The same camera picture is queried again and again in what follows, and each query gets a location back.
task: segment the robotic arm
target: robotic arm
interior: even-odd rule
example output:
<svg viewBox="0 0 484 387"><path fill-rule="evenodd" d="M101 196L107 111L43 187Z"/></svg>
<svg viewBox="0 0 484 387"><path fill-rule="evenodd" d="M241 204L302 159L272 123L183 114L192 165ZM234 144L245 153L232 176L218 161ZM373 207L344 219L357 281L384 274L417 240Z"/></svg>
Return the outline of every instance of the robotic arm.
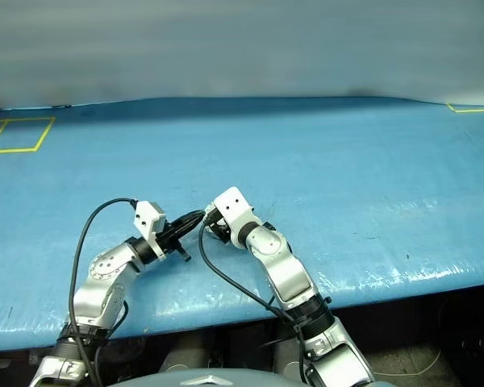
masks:
<svg viewBox="0 0 484 387"><path fill-rule="evenodd" d="M154 260L164 260L174 250L185 260L190 259L179 239L192 231L203 216L204 211L194 211L169 223L156 203L136 203L134 224L142 236L130 238L96 256L86 281L73 298L79 335L89 359L94 358L111 334L127 290L147 265ZM53 381L75 385L87 372L76 335L67 321L52 354L42 359L29 387Z"/></svg>
<svg viewBox="0 0 484 387"><path fill-rule="evenodd" d="M328 309L285 237L252 212L242 193L231 187L207 209L207 226L222 241L247 248L267 274L273 293L304 339L310 361L307 378L314 386L349 387L374 382L364 356L342 322Z"/></svg>

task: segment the black cable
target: black cable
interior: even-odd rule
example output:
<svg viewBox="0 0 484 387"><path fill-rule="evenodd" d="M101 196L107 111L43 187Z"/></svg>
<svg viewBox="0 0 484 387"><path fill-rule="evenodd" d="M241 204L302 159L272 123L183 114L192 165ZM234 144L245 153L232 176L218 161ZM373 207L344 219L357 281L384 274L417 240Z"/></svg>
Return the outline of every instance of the black cable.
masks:
<svg viewBox="0 0 484 387"><path fill-rule="evenodd" d="M306 384L310 385L305 378L305 339L303 337L303 333L301 329L298 330L298 338L299 338L299 376L301 377L301 381Z"/></svg>
<svg viewBox="0 0 484 387"><path fill-rule="evenodd" d="M287 322L290 322L290 323L293 323L294 319L292 317L290 317L290 315L288 315L283 310L275 308L274 306L270 305L270 302L274 301L272 298L271 298L270 302L266 302L266 301L262 300L256 294L252 293L251 291L249 291L245 287L243 287L241 284L239 284L235 280L231 279L227 274L224 274L219 268L217 268L214 264L211 263L211 261L207 257L206 252L204 251L203 236L204 236L204 230L206 229L206 226L207 226L207 220L202 223L201 228L199 229L199 236L198 236L199 252L201 253L202 260L204 260L205 264L207 264L207 266L215 274L217 274L219 277L221 277L223 280L225 280L228 284L230 284L231 286L234 286L240 292L244 293L246 296L248 296L252 300L258 302L260 305L262 305L267 310L270 310L271 312L273 312L280 319L286 320ZM305 352L305 339L303 338L303 333L301 332L301 329L298 329L298 340L299 340L299 345L300 345L299 375L301 377L301 382L308 385L307 379L305 378L305 370L304 370L305 359L303 358L303 354Z"/></svg>
<svg viewBox="0 0 484 387"><path fill-rule="evenodd" d="M249 368L248 367L248 362L247 362L247 359L250 355L252 355L255 351L260 351L261 349L264 349L264 348L267 348L267 347L271 347L273 345L276 345L278 343L281 343L283 341L287 341L287 340L290 340L290 339L295 339L296 338L296 335L289 335L289 336L286 336L286 337L280 337L278 339L274 339L274 340L271 340L271 341L268 341L267 343L263 343L261 345L259 345L258 347L254 348L253 350L249 351L248 354L246 354L246 356L244 357L244 367L245 368Z"/></svg>
<svg viewBox="0 0 484 387"><path fill-rule="evenodd" d="M127 317L127 314L129 313L129 305L127 304L127 302L124 300L123 301L123 314L122 314L122 317L120 318L120 320L111 328L111 330L109 332L107 332L107 335L106 337L104 338L105 340L108 340L114 333L117 329L119 329L119 327L122 325L123 323L123 320L126 319ZM100 377L100 370L98 369L98 353L100 352L101 348L103 346L99 346L97 348L97 350L95 351L95 357L94 357L94 370L95 370L95 375L97 376L97 381L98 381L98 385L99 386L103 386L102 384L102 378Z"/></svg>
<svg viewBox="0 0 484 387"><path fill-rule="evenodd" d="M203 236L204 236L204 230L206 228L206 223L203 223L201 225L201 228L199 229L199 237L198 237L198 244L199 244L199 252L201 253L202 260L204 260L205 264L219 277L221 277L223 280L225 280L228 284L231 286L236 287L239 291L244 293L246 296L251 298L252 300L258 302L260 305L262 305L264 308L267 310L270 310L272 313L274 313L276 316L279 318L285 318L292 320L292 318L283 312L282 310L275 308L274 306L271 306L268 302L262 300L259 298L256 294L252 293L251 291L247 290L245 287L243 287L241 284L238 282L232 280L230 277L228 277L226 274L221 272L214 264L210 262L210 260L207 257L206 252L204 251L204 242L203 242Z"/></svg>
<svg viewBox="0 0 484 387"><path fill-rule="evenodd" d="M131 204L131 206L136 207L136 200L134 199L116 198L116 199L110 200L109 202L105 202L101 204L99 207L95 209L94 212L91 213L84 227L82 228L81 236L79 237L79 241L77 242L77 248L75 250L75 255L73 256L72 278L70 281L70 291L69 291L69 299L68 299L70 325L72 326L73 336L75 338L75 343L77 344L77 348L79 350L79 355L81 356L82 361L86 367L86 371L90 375L92 384L96 385L97 387L101 387L101 385L99 384L99 381L97 380L97 376L95 375L94 369L91 366L90 359L88 359L88 356L86 355L86 352L84 350L84 344L81 340L81 335L79 334L79 328L77 327L77 320L75 319L75 308L73 304L73 297L75 296L75 286L77 283L77 270L79 268L79 258L81 257L82 245L84 243L86 234L90 229L90 225L100 211L110 206L111 204L118 203L118 202L128 202Z"/></svg>

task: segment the wrinkled plastic cover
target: wrinkled plastic cover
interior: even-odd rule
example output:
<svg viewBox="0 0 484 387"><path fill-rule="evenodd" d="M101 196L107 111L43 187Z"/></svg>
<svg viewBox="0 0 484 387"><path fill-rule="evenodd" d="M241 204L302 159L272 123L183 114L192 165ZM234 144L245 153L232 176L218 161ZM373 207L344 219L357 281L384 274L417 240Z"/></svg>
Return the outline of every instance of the wrinkled plastic cover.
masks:
<svg viewBox="0 0 484 387"><path fill-rule="evenodd" d="M0 112L52 115L38 152L0 154L0 350L55 342L83 223L120 196L155 201L172 220L238 186L335 308L484 284L484 113L386 98ZM18 147L31 127L8 130L0 144ZM95 255L137 235L132 221L125 203L98 216L79 283ZM139 277L118 336L269 317L209 271L197 231L182 243L192 260L172 254ZM206 250L270 298L247 252L212 238Z"/></svg>

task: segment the yellow square outline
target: yellow square outline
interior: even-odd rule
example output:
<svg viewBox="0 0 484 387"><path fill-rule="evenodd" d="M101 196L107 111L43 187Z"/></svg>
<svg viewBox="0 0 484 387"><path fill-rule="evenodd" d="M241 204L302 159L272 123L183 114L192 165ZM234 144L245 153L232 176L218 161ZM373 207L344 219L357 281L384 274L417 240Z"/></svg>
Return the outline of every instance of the yellow square outline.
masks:
<svg viewBox="0 0 484 387"><path fill-rule="evenodd" d="M41 137L38 138L38 142L35 144L33 148L5 148L5 149L0 149L0 153L18 153L18 152L37 152L38 149L40 149L41 144L45 140L45 137L47 136L48 132L52 128L52 125L56 121L56 117L31 117L28 119L0 119L0 123L2 125L0 126L0 135L6 128L8 123L17 123L21 121L44 121L48 120L49 123L48 125L44 128L43 133L41 134Z"/></svg>
<svg viewBox="0 0 484 387"><path fill-rule="evenodd" d="M478 109L456 109L451 104L447 103L446 106L455 113L484 113L484 107Z"/></svg>

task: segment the gray wall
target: gray wall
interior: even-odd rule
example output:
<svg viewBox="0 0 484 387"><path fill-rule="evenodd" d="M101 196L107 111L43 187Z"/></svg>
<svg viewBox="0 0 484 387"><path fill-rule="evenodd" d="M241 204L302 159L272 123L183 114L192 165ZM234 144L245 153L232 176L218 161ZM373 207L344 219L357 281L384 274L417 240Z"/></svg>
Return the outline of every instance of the gray wall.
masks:
<svg viewBox="0 0 484 387"><path fill-rule="evenodd" d="M0 106L347 94L484 104L484 0L0 0Z"/></svg>

